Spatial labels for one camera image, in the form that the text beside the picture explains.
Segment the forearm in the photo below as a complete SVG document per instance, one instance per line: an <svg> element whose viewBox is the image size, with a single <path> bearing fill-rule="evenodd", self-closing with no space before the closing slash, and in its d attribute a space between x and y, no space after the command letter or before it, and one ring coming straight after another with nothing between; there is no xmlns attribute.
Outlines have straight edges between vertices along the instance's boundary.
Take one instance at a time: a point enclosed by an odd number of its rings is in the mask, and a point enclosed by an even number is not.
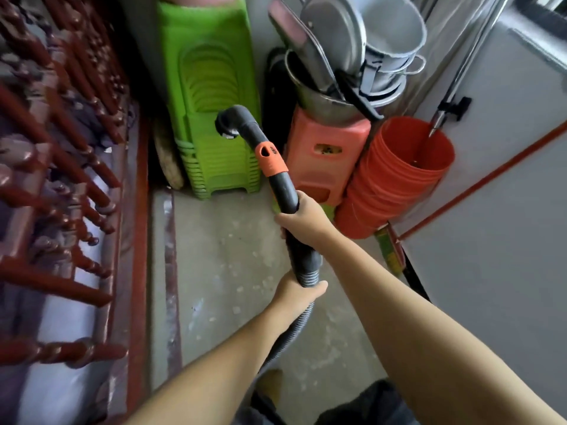
<svg viewBox="0 0 567 425"><path fill-rule="evenodd" d="M333 233L321 252L422 423L565 423L482 342L354 242Z"/></svg>
<svg viewBox="0 0 567 425"><path fill-rule="evenodd" d="M132 418L136 425L229 424L247 389L283 332L271 309L189 364Z"/></svg>

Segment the metal basin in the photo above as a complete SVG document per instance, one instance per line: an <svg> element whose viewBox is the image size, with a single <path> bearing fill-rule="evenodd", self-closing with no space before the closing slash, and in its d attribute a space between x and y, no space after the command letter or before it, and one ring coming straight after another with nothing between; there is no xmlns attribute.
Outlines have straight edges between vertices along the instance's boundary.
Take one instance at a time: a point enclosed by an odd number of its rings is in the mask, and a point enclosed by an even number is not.
<svg viewBox="0 0 567 425"><path fill-rule="evenodd" d="M295 85L299 106L314 121L330 127L344 128L364 119L362 113L352 104L315 91L309 73L307 73L297 55L290 50L285 54L285 67ZM392 95L371 101L372 106L382 107L392 103L404 92L405 85L406 79L403 77L400 86Z"/></svg>

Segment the left hand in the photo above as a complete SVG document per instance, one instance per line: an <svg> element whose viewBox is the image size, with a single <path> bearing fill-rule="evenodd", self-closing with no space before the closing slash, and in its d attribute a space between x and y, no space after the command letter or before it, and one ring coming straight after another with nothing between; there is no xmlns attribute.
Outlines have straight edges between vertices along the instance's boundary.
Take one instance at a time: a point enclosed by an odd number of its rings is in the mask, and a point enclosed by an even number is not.
<svg viewBox="0 0 567 425"><path fill-rule="evenodd" d="M326 280L321 280L313 288L303 288L290 270L281 278L266 311L273 312L283 332L313 301L325 293L328 285Z"/></svg>

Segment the hand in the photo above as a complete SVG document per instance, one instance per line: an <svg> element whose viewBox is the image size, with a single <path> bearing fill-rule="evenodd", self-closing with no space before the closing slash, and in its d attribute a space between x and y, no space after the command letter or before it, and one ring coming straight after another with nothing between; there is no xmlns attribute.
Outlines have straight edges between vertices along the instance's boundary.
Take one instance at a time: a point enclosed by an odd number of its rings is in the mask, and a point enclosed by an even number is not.
<svg viewBox="0 0 567 425"><path fill-rule="evenodd" d="M274 220L301 243L321 251L329 235L337 232L337 229L329 221L317 201L301 191L297 191L297 195L299 196L297 213L293 215L280 213L275 216Z"/></svg>
<svg viewBox="0 0 567 425"><path fill-rule="evenodd" d="M328 285L326 280L321 280L313 288L303 288L290 270L281 278L266 311L274 316L283 333L313 301L325 293Z"/></svg>

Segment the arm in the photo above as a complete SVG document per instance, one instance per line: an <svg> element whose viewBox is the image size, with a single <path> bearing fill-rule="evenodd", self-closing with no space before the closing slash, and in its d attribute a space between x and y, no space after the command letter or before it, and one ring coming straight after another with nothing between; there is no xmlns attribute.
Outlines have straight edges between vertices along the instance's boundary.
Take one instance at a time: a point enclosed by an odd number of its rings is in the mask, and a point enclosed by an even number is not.
<svg viewBox="0 0 567 425"><path fill-rule="evenodd" d="M128 424L228 425L277 337L326 289L324 280L302 288L287 273L262 313L162 386Z"/></svg>
<svg viewBox="0 0 567 425"><path fill-rule="evenodd" d="M392 276L300 195L276 221L333 267L382 365L426 423L566 424L485 344Z"/></svg>

